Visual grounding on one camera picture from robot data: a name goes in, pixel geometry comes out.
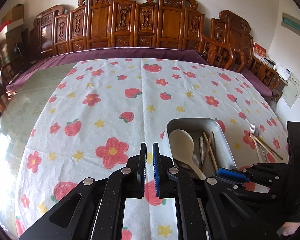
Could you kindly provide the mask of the person's right hand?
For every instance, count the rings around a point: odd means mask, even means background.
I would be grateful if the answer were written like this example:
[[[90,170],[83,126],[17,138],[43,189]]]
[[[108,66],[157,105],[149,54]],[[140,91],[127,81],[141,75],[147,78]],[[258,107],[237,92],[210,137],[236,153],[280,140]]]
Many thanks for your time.
[[[300,226],[300,222],[285,222],[285,224],[282,226],[283,227],[283,236],[290,236],[293,235],[298,227]]]

